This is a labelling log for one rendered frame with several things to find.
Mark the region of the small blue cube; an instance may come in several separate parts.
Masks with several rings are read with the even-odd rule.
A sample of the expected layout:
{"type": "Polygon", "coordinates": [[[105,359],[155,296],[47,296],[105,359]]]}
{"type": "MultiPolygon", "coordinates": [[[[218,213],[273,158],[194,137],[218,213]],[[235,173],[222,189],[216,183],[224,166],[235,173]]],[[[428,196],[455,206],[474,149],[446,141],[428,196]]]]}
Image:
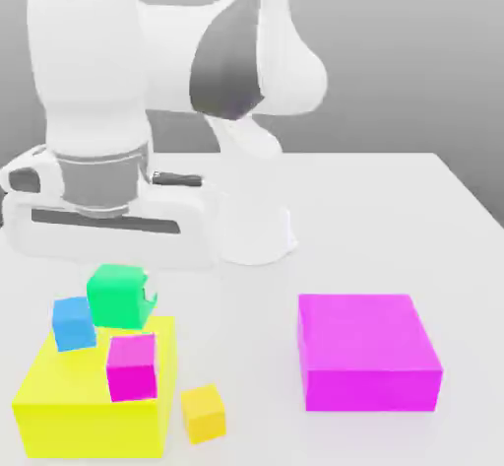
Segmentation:
{"type": "Polygon", "coordinates": [[[86,297],[56,300],[52,309],[52,329],[58,352],[96,346],[95,326],[86,297]]]}

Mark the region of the large magenta box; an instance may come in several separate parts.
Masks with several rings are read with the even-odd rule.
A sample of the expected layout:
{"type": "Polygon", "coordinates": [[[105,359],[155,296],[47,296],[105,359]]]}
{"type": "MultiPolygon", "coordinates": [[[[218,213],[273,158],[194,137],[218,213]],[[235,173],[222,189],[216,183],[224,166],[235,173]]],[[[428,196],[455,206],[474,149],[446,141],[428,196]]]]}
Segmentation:
{"type": "Polygon", "coordinates": [[[408,295],[301,295],[297,348],[310,412],[432,412],[443,367],[408,295]]]}

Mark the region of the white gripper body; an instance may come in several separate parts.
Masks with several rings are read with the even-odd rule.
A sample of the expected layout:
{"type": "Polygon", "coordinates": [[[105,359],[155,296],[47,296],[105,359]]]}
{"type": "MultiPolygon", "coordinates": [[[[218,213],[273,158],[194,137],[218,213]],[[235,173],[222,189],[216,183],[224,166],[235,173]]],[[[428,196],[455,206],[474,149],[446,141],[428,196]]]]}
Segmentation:
{"type": "Polygon", "coordinates": [[[11,246],[33,257],[160,270],[206,269],[217,259],[204,202],[181,191],[150,191],[104,218],[59,198],[11,192],[3,217],[11,246]]]}

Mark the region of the small magenta cube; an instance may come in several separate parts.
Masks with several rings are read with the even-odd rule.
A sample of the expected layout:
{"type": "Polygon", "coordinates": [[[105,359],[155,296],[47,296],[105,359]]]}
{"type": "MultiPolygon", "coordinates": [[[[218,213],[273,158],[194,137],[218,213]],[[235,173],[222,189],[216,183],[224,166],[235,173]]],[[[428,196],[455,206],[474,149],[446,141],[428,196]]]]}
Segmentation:
{"type": "Polygon", "coordinates": [[[158,397],[156,334],[112,337],[105,369],[112,402],[156,399],[158,397]]]}

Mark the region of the large yellow box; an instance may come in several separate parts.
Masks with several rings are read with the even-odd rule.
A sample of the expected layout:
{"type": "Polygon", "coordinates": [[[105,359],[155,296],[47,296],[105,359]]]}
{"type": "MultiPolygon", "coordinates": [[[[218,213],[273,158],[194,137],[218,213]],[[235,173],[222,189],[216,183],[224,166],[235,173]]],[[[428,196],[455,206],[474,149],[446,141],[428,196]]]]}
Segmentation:
{"type": "Polygon", "coordinates": [[[57,351],[48,333],[12,408],[29,458],[161,458],[177,375],[174,319],[152,316],[157,336],[157,398],[113,402],[105,374],[109,340],[126,330],[100,328],[97,346],[57,351]]]}

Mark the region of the small orange cube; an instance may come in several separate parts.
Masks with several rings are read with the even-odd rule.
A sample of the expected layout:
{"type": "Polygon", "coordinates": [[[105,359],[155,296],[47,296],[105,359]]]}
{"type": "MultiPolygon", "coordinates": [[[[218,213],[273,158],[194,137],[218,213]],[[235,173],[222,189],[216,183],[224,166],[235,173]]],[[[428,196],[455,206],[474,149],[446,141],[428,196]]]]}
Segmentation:
{"type": "Polygon", "coordinates": [[[182,391],[181,408],[184,427],[192,444],[225,435],[225,408],[214,384],[182,391]]]}

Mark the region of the small green cube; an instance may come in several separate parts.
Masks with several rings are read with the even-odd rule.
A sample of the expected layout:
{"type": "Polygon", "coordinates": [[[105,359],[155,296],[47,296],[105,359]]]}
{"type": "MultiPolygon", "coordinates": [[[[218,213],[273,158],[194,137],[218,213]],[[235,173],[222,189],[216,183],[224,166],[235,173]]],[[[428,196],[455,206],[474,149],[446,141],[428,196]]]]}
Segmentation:
{"type": "Polygon", "coordinates": [[[97,327],[142,330],[157,305],[144,300],[144,268],[100,265],[87,282],[87,298],[97,327]]]}

